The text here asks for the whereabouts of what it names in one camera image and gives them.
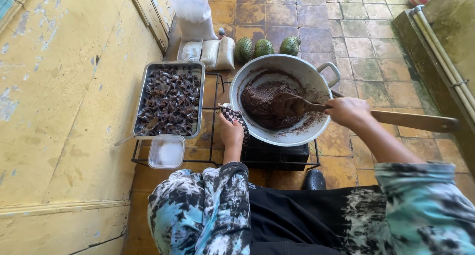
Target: tiled floor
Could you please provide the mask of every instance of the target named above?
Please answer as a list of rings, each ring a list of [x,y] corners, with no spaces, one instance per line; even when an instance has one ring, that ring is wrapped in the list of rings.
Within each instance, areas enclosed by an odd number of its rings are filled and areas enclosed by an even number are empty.
[[[346,96],[365,99],[376,110],[437,114],[419,77],[407,62],[390,21],[404,9],[407,0],[210,0],[214,29],[223,27],[235,40],[249,37],[270,40],[276,51],[288,36],[302,39],[298,56],[319,66],[336,63],[341,81],[335,88]],[[180,44],[180,30],[170,34],[165,60],[175,60]],[[221,70],[232,79],[236,70]],[[325,71],[329,80],[332,73]],[[212,107],[216,80],[207,77],[205,106]],[[228,93],[218,92],[218,102],[227,102]],[[204,111],[200,135],[187,141],[186,158],[203,160],[209,156],[212,112]],[[475,202],[475,183],[449,135],[383,124],[409,149],[432,161],[457,165],[455,181],[461,191]],[[215,126],[213,160],[222,161],[223,145],[219,126]],[[369,149],[347,128],[333,122],[317,138],[320,169],[327,187],[335,189],[376,184],[374,163]],[[309,161],[316,161],[314,147]],[[142,148],[146,158],[148,149]],[[212,165],[184,163],[182,168],[201,172]],[[146,222],[147,196],[172,171],[154,170],[137,165],[132,188],[128,238],[124,255],[158,254]],[[250,169],[250,182],[278,189],[300,189],[305,172],[264,171]]]

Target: pot handle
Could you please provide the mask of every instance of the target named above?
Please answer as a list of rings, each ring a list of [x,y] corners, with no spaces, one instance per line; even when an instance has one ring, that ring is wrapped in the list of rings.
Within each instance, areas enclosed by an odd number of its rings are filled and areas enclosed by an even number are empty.
[[[333,64],[331,62],[327,62],[327,63],[322,64],[320,67],[317,68],[317,71],[322,72],[322,70],[324,70],[326,67],[332,68],[333,72],[335,72],[335,80],[333,80],[331,82],[328,82],[328,87],[332,88],[337,82],[340,81],[340,77],[341,77],[340,71],[335,66],[335,64]]]

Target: black shoe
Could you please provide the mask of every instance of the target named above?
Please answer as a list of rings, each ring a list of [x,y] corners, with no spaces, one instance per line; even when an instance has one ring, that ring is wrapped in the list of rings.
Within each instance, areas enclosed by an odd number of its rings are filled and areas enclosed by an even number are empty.
[[[302,190],[326,190],[324,174],[317,169],[308,171],[305,175]]]

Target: small bottle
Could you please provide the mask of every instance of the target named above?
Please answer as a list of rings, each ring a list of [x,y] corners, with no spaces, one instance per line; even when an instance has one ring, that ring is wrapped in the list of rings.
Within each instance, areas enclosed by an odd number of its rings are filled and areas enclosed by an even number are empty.
[[[226,35],[226,33],[224,32],[224,29],[223,29],[223,28],[219,28],[219,32],[218,32],[218,33],[219,33],[218,38],[219,38],[220,40],[224,37],[224,35]]]

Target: aluminum pot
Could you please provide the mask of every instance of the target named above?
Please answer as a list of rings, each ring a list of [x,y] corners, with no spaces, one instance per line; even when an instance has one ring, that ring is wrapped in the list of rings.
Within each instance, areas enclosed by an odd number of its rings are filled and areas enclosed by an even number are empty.
[[[320,74],[326,67],[330,67],[336,76],[329,83]],[[241,93],[246,84],[259,75],[259,79],[253,83],[254,87],[267,81],[280,81],[288,84],[291,88],[303,87],[303,97],[310,102],[328,100],[332,98],[330,87],[340,80],[340,72],[333,63],[327,62],[315,69],[312,64],[295,56],[265,55],[244,65],[234,76],[229,88],[231,106],[235,110],[242,111],[249,133],[259,140],[276,146],[293,147],[312,141],[325,130],[330,122],[330,117],[326,115],[324,118],[313,118],[309,125],[304,126],[308,119],[312,119],[310,115],[306,115],[293,127],[282,130],[270,130],[257,124],[242,107]]]

